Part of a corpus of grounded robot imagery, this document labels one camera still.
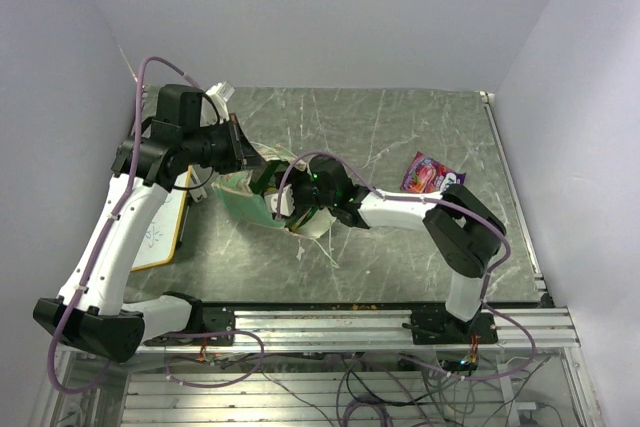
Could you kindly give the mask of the yellow green snack packet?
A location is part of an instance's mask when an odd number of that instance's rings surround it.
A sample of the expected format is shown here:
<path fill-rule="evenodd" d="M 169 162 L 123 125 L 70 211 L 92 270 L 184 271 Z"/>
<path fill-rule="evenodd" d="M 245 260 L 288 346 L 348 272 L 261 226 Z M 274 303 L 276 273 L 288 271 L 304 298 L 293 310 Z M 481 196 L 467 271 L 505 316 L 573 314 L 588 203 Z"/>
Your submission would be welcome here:
<path fill-rule="evenodd" d="M 296 214 L 292 219 L 290 219 L 286 227 L 291 232 L 298 231 L 302 226 L 308 223 L 317 213 L 317 207 L 310 207 L 304 210 L 300 214 Z"/>

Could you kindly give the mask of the green paper bag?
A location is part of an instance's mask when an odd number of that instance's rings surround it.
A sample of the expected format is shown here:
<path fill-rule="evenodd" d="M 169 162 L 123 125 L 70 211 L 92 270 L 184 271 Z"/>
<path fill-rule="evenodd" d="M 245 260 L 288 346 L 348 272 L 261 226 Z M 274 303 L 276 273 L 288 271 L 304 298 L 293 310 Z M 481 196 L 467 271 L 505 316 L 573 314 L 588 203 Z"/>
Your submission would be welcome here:
<path fill-rule="evenodd" d="M 255 142 L 253 146 L 266 162 L 281 159 L 290 163 L 295 158 L 290 150 L 280 145 L 267 146 Z M 252 171 L 220 175 L 211 184 L 214 192 L 232 216 L 261 227 L 286 231 L 294 236 L 311 240 L 317 240 L 329 231 L 335 218 L 327 210 L 319 208 L 316 215 L 298 231 L 289 231 L 286 227 L 287 222 L 304 210 L 294 212 L 291 217 L 277 219 L 276 215 L 267 211 L 263 198 L 266 191 L 263 195 L 251 192 L 249 182 Z"/>

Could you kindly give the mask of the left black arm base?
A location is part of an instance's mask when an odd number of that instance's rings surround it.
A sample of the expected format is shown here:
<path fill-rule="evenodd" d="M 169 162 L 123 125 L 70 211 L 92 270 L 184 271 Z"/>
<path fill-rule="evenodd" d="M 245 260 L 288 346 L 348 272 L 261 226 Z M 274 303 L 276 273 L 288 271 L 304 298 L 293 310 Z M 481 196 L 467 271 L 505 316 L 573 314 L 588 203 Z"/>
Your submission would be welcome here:
<path fill-rule="evenodd" d="M 203 308 L 202 323 L 199 328 L 189 328 L 191 333 L 219 332 L 209 338 L 176 338 L 160 336 L 143 343 L 145 347 L 164 347 L 164 346 L 231 346 L 234 341 L 234 334 L 230 331 L 236 327 L 235 313 L 227 307 L 207 307 Z"/>

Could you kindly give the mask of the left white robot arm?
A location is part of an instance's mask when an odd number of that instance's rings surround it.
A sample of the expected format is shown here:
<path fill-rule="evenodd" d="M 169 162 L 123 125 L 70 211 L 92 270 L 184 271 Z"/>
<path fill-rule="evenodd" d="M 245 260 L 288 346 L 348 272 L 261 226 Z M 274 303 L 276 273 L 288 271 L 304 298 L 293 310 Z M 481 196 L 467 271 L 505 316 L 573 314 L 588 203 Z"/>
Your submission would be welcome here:
<path fill-rule="evenodd" d="M 139 345 L 170 333 L 182 344 L 203 334 L 203 303 L 166 292 L 127 304 L 125 287 L 145 234 L 179 176 L 193 165 L 218 174 L 263 165 L 237 117 L 220 114 L 204 91 L 167 84 L 158 92 L 148 136 L 119 146 L 108 196 L 81 260 L 54 298 L 41 298 L 34 320 L 55 343 L 123 363 Z"/>

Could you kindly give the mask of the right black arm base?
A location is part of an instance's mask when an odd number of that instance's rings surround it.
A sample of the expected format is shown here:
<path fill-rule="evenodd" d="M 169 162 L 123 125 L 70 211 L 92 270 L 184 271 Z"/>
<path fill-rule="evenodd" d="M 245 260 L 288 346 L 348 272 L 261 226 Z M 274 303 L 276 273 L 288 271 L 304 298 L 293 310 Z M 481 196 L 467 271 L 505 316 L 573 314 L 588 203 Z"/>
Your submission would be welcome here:
<path fill-rule="evenodd" d="M 470 321 L 451 315 L 443 304 L 425 304 L 413 310 L 402 327 L 411 332 L 415 345 L 496 344 L 494 316 L 478 311 Z"/>

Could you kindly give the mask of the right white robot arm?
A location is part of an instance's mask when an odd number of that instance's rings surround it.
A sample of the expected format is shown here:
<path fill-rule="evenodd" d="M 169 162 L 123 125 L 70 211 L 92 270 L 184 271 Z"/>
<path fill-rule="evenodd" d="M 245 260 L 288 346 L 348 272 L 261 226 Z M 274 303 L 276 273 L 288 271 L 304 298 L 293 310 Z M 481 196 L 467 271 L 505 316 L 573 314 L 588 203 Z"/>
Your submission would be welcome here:
<path fill-rule="evenodd" d="M 328 153 L 299 156 L 281 177 L 276 213 L 283 215 L 285 205 L 295 213 L 317 208 L 349 228 L 428 232 L 452 269 L 442 334 L 455 343 L 465 341 L 476 330 L 490 273 L 500 264 L 493 258 L 501 248 L 510 255 L 503 223 L 463 185 L 433 193 L 388 192 L 353 182 L 350 169 Z"/>

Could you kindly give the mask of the purple candy packet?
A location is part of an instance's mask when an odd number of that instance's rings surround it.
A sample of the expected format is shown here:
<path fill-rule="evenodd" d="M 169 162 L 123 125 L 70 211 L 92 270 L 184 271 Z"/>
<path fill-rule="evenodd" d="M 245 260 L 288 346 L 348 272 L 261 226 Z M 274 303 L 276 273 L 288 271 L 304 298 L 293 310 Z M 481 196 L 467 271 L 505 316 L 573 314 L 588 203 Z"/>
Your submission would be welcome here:
<path fill-rule="evenodd" d="M 409 193 L 443 192 L 450 185 L 463 185 L 465 173 L 459 173 L 445 164 L 418 151 L 408 167 L 401 190 Z"/>

